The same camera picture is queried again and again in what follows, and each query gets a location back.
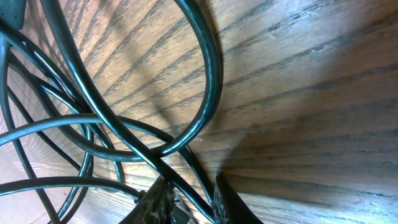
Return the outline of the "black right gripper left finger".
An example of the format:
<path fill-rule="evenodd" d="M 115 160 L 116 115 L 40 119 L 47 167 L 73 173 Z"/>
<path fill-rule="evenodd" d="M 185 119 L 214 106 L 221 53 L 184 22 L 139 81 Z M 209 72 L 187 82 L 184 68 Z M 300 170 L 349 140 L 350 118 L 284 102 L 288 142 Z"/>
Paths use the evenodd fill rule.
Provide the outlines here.
<path fill-rule="evenodd" d="M 172 223 L 174 208 L 174 187 L 167 179 L 159 176 L 133 211 L 120 224 Z"/>

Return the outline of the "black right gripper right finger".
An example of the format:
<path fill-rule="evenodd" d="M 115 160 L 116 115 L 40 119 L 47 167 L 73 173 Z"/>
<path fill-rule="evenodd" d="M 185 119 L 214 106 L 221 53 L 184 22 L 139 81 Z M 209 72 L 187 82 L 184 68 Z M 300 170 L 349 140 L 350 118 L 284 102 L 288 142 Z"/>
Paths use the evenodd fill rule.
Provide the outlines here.
<path fill-rule="evenodd" d="M 216 176 L 213 213 L 217 224 L 262 224 L 222 175 Z"/>

